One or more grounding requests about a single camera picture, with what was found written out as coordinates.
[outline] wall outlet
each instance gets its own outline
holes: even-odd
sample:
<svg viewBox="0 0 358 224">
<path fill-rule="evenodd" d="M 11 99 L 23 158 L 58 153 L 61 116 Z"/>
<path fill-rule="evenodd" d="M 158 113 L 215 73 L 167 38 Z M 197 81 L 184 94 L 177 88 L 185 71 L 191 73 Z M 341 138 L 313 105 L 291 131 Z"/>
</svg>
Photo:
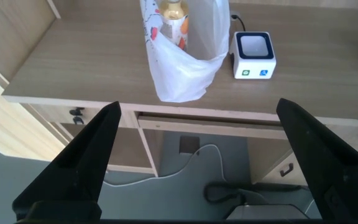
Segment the wall outlet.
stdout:
<svg viewBox="0 0 358 224">
<path fill-rule="evenodd" d="M 238 16 L 241 18 L 240 12 L 230 10 L 230 20 L 235 21 L 236 19 L 233 19 L 232 16 Z"/>
</svg>

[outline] power cord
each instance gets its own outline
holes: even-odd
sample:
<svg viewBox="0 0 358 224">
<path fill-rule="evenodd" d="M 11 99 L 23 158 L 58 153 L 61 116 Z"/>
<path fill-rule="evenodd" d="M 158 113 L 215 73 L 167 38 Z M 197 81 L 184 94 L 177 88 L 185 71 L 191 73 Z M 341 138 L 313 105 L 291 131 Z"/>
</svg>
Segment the power cord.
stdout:
<svg viewBox="0 0 358 224">
<path fill-rule="evenodd" d="M 143 180 L 139 180 L 139 181 L 135 181 L 135 182 L 132 182 L 132 183 L 128 183 L 128 184 L 111 184 L 109 182 L 106 182 L 105 180 L 103 181 L 104 184 L 110 186 L 110 187 L 127 187 L 127 186 L 131 186 L 131 185 L 134 185 L 134 184 L 139 184 L 139 183 L 143 183 L 143 182 L 146 182 L 148 180 L 156 180 L 156 179 L 166 179 L 166 178 L 169 178 L 169 177 L 173 177 L 175 175 L 178 175 L 180 174 L 186 167 L 187 165 L 190 163 L 190 161 L 198 155 L 198 152 L 200 152 L 201 150 L 205 149 L 206 147 L 209 147 L 209 146 L 213 146 L 215 148 L 215 150 L 218 152 L 218 155 L 219 155 L 219 158 L 220 158 L 220 162 L 221 162 L 221 173 L 222 173 L 222 179 L 227 182 L 226 178 L 224 177 L 224 172 L 223 172 L 223 160 L 222 160 L 222 154 L 221 154 L 221 151 L 219 150 L 219 148 L 214 145 L 214 144 L 207 144 L 201 148 L 199 148 L 191 157 L 190 159 L 187 161 L 187 163 L 185 164 L 185 166 L 183 166 L 182 169 L 180 169 L 178 172 L 175 172 L 173 174 L 170 174 L 170 175 L 166 175 L 166 176 L 163 176 L 163 177 L 150 177 L 150 178 L 147 178 L 147 179 L 143 179 Z"/>
<path fill-rule="evenodd" d="M 246 31 L 246 27 L 244 25 L 244 23 L 242 22 L 242 19 L 238 16 L 238 15 L 231 15 L 232 19 L 238 19 L 241 22 L 242 25 L 242 29 L 244 30 L 244 32 Z"/>
</svg>

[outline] plastic bag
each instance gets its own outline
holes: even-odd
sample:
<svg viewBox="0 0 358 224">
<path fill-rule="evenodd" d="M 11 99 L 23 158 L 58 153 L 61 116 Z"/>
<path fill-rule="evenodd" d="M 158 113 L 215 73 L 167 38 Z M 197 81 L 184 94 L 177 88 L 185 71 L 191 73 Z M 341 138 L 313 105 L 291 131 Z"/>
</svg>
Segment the plastic bag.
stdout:
<svg viewBox="0 0 358 224">
<path fill-rule="evenodd" d="M 191 0 L 187 52 L 160 33 L 159 1 L 140 0 L 150 72 L 161 101 L 200 99 L 229 49 L 228 0 Z"/>
</svg>

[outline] desk drawer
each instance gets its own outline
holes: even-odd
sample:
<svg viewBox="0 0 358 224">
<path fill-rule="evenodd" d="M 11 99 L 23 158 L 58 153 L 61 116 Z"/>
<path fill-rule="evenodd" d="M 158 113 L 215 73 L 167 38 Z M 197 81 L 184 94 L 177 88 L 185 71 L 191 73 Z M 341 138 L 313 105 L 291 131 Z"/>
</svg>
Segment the desk drawer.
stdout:
<svg viewBox="0 0 358 224">
<path fill-rule="evenodd" d="M 307 185 L 301 167 L 292 152 L 278 166 L 269 172 L 262 180 L 262 183 Z"/>
<path fill-rule="evenodd" d="M 55 105 L 32 105 L 35 110 L 47 121 L 53 123 L 74 124 L 74 116 L 70 110 L 75 110 L 74 106 L 55 106 Z M 84 124 L 88 124 L 101 108 L 84 108 L 79 116 Z M 138 128 L 137 115 L 133 111 L 121 111 L 122 116 L 119 122 L 120 128 Z"/>
<path fill-rule="evenodd" d="M 281 126 L 250 123 L 245 120 L 219 120 L 219 119 L 178 119 L 162 118 L 156 116 L 139 116 L 139 126 L 144 129 L 162 131 L 181 131 L 189 133 L 218 134 L 227 136 L 287 139 Z"/>
<path fill-rule="evenodd" d="M 358 151 L 358 144 L 354 144 L 354 143 L 349 143 L 349 144 L 355 150 Z M 273 169 L 266 176 L 262 177 L 261 180 L 258 182 L 270 183 L 270 184 L 307 185 L 306 179 L 302 173 L 302 170 L 299 166 L 296 156 L 292 150 L 284 153 L 284 156 L 281 159 L 279 159 L 277 163 L 278 165 L 274 165 Z"/>
<path fill-rule="evenodd" d="M 74 124 L 74 116 L 70 110 L 75 110 L 74 106 L 54 106 L 54 105 L 32 105 L 38 113 L 47 121 L 54 123 Z M 92 118 L 100 111 L 100 108 L 85 108 L 81 110 L 82 116 L 79 116 L 84 124 L 88 124 Z"/>
<path fill-rule="evenodd" d="M 358 144 L 358 127 L 327 125 L 327 128 L 348 144 Z"/>
</svg>

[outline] black cable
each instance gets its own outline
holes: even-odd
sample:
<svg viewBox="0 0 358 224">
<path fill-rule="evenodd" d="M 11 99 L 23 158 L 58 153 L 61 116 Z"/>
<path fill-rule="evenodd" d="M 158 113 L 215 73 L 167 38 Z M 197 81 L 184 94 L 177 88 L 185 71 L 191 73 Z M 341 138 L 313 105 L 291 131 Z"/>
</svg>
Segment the black cable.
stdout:
<svg viewBox="0 0 358 224">
<path fill-rule="evenodd" d="M 245 27 L 244 23 L 242 22 L 242 19 L 241 19 L 239 16 L 237 16 L 237 15 L 232 15 L 231 17 L 232 17 L 233 19 L 238 19 L 238 20 L 240 20 L 241 25 L 242 25 L 242 29 L 243 29 L 244 32 L 245 32 L 245 31 L 246 31 L 246 27 Z"/>
</svg>

